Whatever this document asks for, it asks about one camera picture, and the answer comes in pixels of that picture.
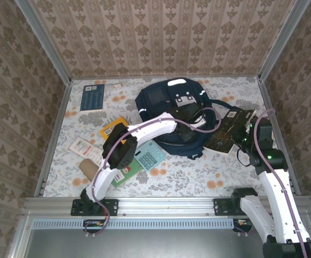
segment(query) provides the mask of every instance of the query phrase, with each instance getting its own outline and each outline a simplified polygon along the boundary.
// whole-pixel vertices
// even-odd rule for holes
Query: wall
[[[0,0],[0,257],[34,193],[63,91],[19,8]]]
[[[31,0],[72,77],[257,74],[294,0]]]
[[[300,189],[311,195],[311,2],[266,85]]]

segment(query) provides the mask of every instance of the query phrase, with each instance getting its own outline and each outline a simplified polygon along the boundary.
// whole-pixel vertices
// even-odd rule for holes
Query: blue booklet
[[[80,111],[103,109],[104,84],[84,86]]]

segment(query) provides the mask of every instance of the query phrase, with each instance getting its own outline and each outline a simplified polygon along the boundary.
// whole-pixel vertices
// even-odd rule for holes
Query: floral tablecloth
[[[44,197],[76,197],[89,181],[79,169],[82,158],[68,148],[77,137],[103,147],[99,130],[122,116],[129,124],[141,123],[134,102],[140,90],[152,83],[165,80],[121,79],[72,81],[72,92],[67,105],[61,132],[56,146]],[[255,77],[194,78],[202,84],[210,98],[222,99],[243,109],[256,109],[257,115],[264,110],[263,99]],[[90,113],[79,111],[82,90],[85,85],[122,83],[121,90],[104,93],[103,110]],[[214,105],[223,117],[227,109]],[[248,163],[247,155],[241,161]],[[206,197],[230,196],[234,188],[254,187],[265,195],[255,170],[243,167],[236,159],[236,150],[230,156],[221,156],[204,150],[200,159],[171,156],[149,172],[141,171],[123,185],[110,185],[107,197]]]

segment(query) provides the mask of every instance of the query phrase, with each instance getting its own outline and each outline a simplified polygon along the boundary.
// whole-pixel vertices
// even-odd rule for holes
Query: calculator
[[[163,161],[166,155],[154,141],[149,140],[136,150],[134,157],[146,171],[150,171]]]

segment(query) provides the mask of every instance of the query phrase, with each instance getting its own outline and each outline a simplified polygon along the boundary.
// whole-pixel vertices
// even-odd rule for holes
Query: navy blue backpack
[[[155,118],[172,107],[193,102],[201,104],[203,108],[211,107],[212,103],[225,106],[228,109],[237,108],[224,101],[210,99],[198,82],[187,78],[176,78],[151,84],[141,90],[135,102],[142,121]],[[214,111],[204,110],[204,114],[206,123],[200,129],[214,128],[217,123]],[[203,155],[203,145],[210,135],[210,133],[195,132],[194,137],[189,142],[185,142],[177,132],[173,132],[163,134],[153,140],[171,155],[187,156],[189,159],[195,160]]]

